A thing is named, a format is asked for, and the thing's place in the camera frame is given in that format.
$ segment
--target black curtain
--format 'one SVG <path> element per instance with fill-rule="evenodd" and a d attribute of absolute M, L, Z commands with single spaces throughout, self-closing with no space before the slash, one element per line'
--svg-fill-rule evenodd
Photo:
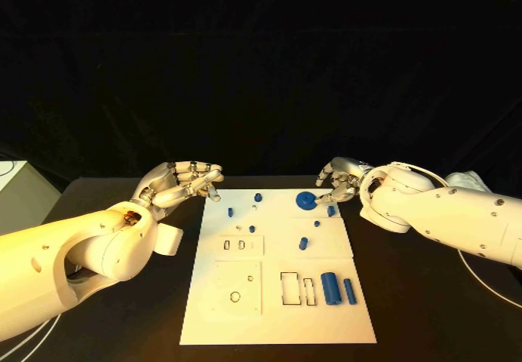
<path fill-rule="evenodd" d="M 56 181 L 163 161 L 473 169 L 522 196 L 519 4 L 1 3 L 0 153 Z"/>

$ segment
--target black table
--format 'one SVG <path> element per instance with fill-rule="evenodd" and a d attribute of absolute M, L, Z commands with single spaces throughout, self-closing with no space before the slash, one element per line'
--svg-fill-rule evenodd
<path fill-rule="evenodd" d="M 314 176 L 231 176 L 219 187 L 311 188 L 314 180 Z M 124 201 L 137 182 L 78 179 L 46 221 Z M 395 234 L 370 224 L 359 217 L 357 199 L 339 209 L 378 344 L 179 345 L 203 211 L 203 198 L 192 198 L 163 220 L 184 230 L 177 255 L 154 253 L 131 281 L 98 292 L 62 314 L 29 361 L 520 361 L 522 310 L 479 284 L 457 251 L 414 230 Z M 26 335 L 0 343 L 0 355 Z M 40 335 L 11 360 L 20 360 L 39 339 Z"/>

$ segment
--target blue object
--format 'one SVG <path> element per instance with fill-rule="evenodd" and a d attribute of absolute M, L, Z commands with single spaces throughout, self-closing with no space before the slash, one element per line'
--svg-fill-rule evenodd
<path fill-rule="evenodd" d="M 353 305 L 356 304 L 356 295 L 353 294 L 352 281 L 349 279 L 345 279 L 343 283 L 347 294 L 347 302 Z"/>
<path fill-rule="evenodd" d="M 301 238 L 301 242 L 298 243 L 298 249 L 304 250 L 307 248 L 307 238 Z"/>
<path fill-rule="evenodd" d="M 303 191 L 297 194 L 295 204 L 303 210 L 313 210 L 317 206 L 316 196 L 308 191 Z"/>
<path fill-rule="evenodd" d="M 337 278 L 334 273 L 327 272 L 320 275 L 320 282 L 323 283 L 324 299 L 327 305 L 337 305 L 342 303 L 340 292 L 337 285 Z"/>

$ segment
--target white robotic arm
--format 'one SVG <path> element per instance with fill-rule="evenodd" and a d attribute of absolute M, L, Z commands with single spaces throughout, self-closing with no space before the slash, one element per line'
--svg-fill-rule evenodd
<path fill-rule="evenodd" d="M 359 194 L 360 216 L 383 229 L 407 232 L 412 226 L 431 240 L 522 268 L 522 200 L 448 187 L 434 173 L 398 162 L 370 167 L 334 158 L 317 185 L 330 174 L 336 189 L 317 203 Z"/>
<path fill-rule="evenodd" d="M 183 231 L 157 222 L 192 196 L 218 201 L 212 182 L 222 179 L 215 164 L 163 163 L 141 179 L 130 201 L 0 236 L 0 341 L 130 280 L 153 251 L 176 254 Z M 73 277 L 66 259 L 82 267 Z"/>

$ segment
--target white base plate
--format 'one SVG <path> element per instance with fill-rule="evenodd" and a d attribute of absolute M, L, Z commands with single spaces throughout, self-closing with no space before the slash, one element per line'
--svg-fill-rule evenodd
<path fill-rule="evenodd" d="M 219 190 L 222 201 L 206 200 L 182 345 L 376 342 L 337 205 L 332 217 L 329 204 L 301 210 L 301 191 L 319 195 L 329 190 Z M 254 202 L 257 192 L 261 202 Z M 306 250 L 298 249 L 301 237 L 308 239 Z M 298 273 L 300 305 L 283 305 L 281 272 Z M 324 272 L 337 276 L 340 305 L 326 305 Z M 307 305 L 304 278 L 313 280 L 316 305 Z M 356 305 L 347 303 L 345 278 Z"/>

